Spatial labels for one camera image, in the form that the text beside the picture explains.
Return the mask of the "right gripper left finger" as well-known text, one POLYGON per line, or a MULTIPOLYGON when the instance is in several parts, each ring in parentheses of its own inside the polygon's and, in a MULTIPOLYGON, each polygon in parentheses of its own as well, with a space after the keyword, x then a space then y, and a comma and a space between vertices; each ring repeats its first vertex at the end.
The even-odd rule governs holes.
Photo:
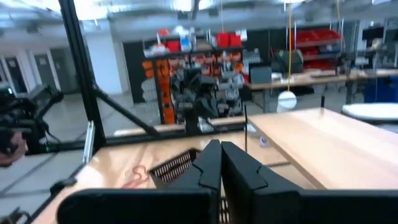
POLYGON ((212 140, 198 159, 164 189, 86 189, 58 207, 57 222, 218 223, 221 143, 212 140))

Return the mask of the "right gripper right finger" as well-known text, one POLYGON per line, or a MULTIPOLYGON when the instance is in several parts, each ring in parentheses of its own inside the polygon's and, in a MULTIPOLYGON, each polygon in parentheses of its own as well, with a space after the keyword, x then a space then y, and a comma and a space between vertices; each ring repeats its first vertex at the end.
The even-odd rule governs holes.
POLYGON ((233 223, 397 224, 395 190, 307 190, 231 142, 222 142, 222 178, 233 223))

